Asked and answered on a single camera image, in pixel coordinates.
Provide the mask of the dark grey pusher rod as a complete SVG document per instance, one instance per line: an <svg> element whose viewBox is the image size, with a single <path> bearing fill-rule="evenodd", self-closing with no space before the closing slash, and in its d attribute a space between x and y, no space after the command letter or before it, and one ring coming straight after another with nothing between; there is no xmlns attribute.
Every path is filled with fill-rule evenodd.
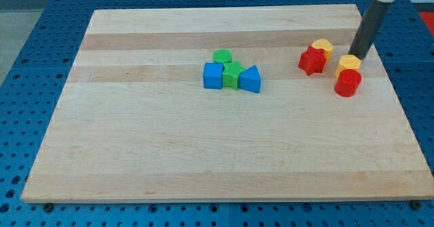
<svg viewBox="0 0 434 227"><path fill-rule="evenodd" d="M365 10L357 32L355 33L348 54L354 55L360 60L366 58L391 4L391 2L370 0L368 8Z"/></svg>

